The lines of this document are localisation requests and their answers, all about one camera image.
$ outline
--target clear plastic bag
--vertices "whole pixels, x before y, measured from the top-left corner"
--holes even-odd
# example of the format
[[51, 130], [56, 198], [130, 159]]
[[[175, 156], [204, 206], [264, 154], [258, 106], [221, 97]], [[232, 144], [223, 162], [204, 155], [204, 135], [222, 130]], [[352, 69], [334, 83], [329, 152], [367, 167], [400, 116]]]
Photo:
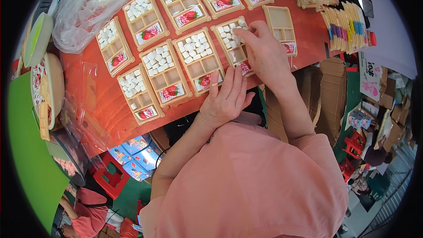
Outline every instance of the clear plastic bag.
[[52, 36], [64, 53], [79, 54], [130, 0], [61, 0]]

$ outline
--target orange tabletop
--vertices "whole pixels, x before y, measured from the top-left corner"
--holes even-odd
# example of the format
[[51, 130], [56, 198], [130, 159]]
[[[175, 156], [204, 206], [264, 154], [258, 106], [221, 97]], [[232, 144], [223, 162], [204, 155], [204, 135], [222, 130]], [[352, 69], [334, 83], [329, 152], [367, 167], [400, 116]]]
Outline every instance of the orange tabletop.
[[[248, 8], [244, 10], [235, 11], [216, 20], [202, 23], [192, 29], [185, 31], [182, 35], [176, 35], [175, 29], [173, 28], [166, 12], [161, 5], [159, 0], [156, 0], [159, 6], [160, 13], [165, 20], [167, 29], [170, 30], [171, 34], [167, 38], [163, 38], [150, 46], [146, 47], [145, 50], [154, 47], [155, 45], [164, 42], [166, 39], [178, 39], [184, 35], [193, 33], [198, 29], [206, 26], [209, 28], [209, 34], [213, 40], [216, 50], [219, 54], [220, 61], [222, 62], [223, 68], [228, 68], [228, 62], [225, 54], [219, 45], [214, 33], [210, 29], [212, 25], [217, 25], [222, 22], [237, 18], [241, 15], [245, 17], [247, 24], [254, 20], [264, 20], [263, 9], [261, 7], [255, 8], [249, 11]], [[291, 12], [291, 18], [295, 30], [295, 38], [297, 40], [298, 56], [292, 58], [292, 64], [297, 69], [311, 65], [315, 62], [321, 61], [327, 57], [325, 50], [325, 42], [329, 42], [329, 36], [323, 19], [320, 13], [317, 13], [314, 8], [302, 9], [297, 6], [296, 0], [275, 0], [275, 3], [270, 4], [272, 6], [288, 7]], [[116, 14], [119, 17], [119, 22], [122, 27], [122, 31], [128, 42], [132, 54], [135, 56], [135, 62], [124, 68], [123, 71], [119, 72], [118, 75], [128, 71], [129, 69], [137, 66], [141, 63], [139, 58], [139, 51], [134, 43], [123, 10], [119, 10]], [[200, 109], [201, 104], [207, 97], [208, 93], [203, 94], [197, 98], [195, 96], [186, 98], [176, 103], [170, 104], [163, 109], [165, 117], [156, 119], [154, 121], [145, 123], [138, 126], [134, 119], [134, 115], [131, 113], [128, 104], [125, 101], [124, 95], [122, 94], [119, 83], [115, 78], [112, 78], [106, 68], [105, 62], [98, 48], [98, 44], [93, 39], [80, 54], [61, 54], [61, 59], [65, 68], [66, 78], [66, 91], [67, 96], [71, 98], [71, 103], [75, 108], [78, 108], [80, 101], [80, 89], [81, 89], [81, 61], [97, 63], [97, 84], [96, 84], [96, 110], [91, 115], [98, 121], [98, 123], [110, 134], [110, 140], [107, 143], [108, 147], [119, 145], [127, 140], [135, 138], [141, 134], [145, 134], [151, 130], [161, 127], [167, 123], [170, 123], [176, 119], [186, 116]], [[187, 73], [183, 68], [185, 78], [188, 79]], [[255, 87], [262, 82], [253, 75], [248, 78], [248, 88]]]

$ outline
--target red plastic stool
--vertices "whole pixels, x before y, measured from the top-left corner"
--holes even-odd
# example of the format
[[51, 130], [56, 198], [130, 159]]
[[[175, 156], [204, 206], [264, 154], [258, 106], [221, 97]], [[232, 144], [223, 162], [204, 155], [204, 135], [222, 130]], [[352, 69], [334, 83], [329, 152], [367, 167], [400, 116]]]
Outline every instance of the red plastic stool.
[[345, 158], [345, 162], [342, 165], [338, 164], [338, 166], [341, 169], [345, 183], [348, 182], [349, 178], [352, 176], [352, 173], [354, 173], [354, 167], [352, 166], [351, 162]]
[[100, 168], [94, 172], [93, 177], [112, 199], [117, 199], [130, 178], [130, 175], [124, 171], [122, 166], [113, 158], [112, 155], [110, 155], [110, 153], [104, 153], [102, 160], [106, 167], [109, 163], [113, 163], [116, 167], [116, 172], [112, 175], [105, 168]]
[[342, 149], [350, 154], [355, 159], [360, 158], [361, 151], [363, 151], [364, 144], [366, 144], [366, 139], [360, 135], [357, 131], [354, 132], [351, 138], [345, 138], [346, 149]]

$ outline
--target pink shirt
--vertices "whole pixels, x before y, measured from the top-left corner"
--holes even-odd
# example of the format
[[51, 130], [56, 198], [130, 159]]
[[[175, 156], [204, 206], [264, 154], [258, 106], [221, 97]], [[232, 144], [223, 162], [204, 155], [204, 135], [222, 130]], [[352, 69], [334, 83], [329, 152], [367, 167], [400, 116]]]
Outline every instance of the pink shirt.
[[140, 218], [145, 238], [327, 238], [347, 205], [326, 135], [297, 148], [262, 127], [227, 123]]
[[[107, 199], [92, 190], [81, 187], [77, 191], [76, 199], [86, 205], [103, 204]], [[81, 238], [92, 238], [98, 234], [106, 222], [108, 208], [106, 206], [98, 208], [87, 208], [83, 204], [76, 202], [75, 212], [79, 216], [72, 220], [74, 230]]]

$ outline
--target red lid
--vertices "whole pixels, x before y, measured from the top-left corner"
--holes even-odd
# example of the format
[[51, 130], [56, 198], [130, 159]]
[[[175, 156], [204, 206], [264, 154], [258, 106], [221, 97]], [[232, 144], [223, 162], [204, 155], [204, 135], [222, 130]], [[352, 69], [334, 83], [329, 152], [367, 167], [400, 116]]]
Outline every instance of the red lid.
[[376, 34], [374, 34], [374, 32], [370, 32], [370, 43], [373, 46], [377, 45]]

